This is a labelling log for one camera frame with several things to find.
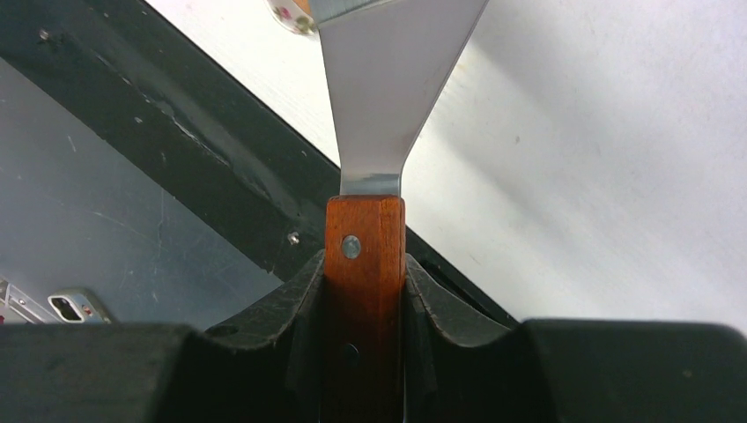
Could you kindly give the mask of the floral pattern tray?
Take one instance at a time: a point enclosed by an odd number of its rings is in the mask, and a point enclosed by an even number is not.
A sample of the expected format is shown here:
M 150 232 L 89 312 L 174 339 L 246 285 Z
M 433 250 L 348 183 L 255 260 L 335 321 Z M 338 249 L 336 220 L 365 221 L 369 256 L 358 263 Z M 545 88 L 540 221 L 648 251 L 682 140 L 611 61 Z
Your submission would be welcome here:
M 317 34 L 308 0 L 267 0 L 266 4 L 275 20 L 288 31 L 302 36 Z

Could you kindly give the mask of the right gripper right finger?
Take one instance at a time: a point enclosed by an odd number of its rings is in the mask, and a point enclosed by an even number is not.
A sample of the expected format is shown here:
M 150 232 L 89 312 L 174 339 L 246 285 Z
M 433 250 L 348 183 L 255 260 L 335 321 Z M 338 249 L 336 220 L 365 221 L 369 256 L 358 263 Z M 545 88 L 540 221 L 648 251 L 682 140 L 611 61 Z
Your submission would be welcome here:
M 508 327 L 412 257 L 409 422 L 743 422 L 746 339 L 713 323 L 530 319 Z

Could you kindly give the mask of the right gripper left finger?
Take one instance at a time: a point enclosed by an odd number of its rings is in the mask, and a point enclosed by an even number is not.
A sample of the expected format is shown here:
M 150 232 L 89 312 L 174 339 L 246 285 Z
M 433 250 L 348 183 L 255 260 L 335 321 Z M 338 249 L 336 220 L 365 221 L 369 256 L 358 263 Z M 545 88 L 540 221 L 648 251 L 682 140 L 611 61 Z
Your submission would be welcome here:
M 1 329 L 4 422 L 316 422 L 323 256 L 208 330 Z

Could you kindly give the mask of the metal spatula wooden handle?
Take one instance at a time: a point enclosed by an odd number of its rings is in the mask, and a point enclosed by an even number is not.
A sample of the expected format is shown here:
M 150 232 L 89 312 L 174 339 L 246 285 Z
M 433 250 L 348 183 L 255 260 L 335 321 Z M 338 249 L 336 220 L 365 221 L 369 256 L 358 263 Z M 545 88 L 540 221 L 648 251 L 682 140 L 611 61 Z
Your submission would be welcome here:
M 340 161 L 326 207 L 323 422 L 403 420 L 403 169 L 485 6 L 310 3 Z

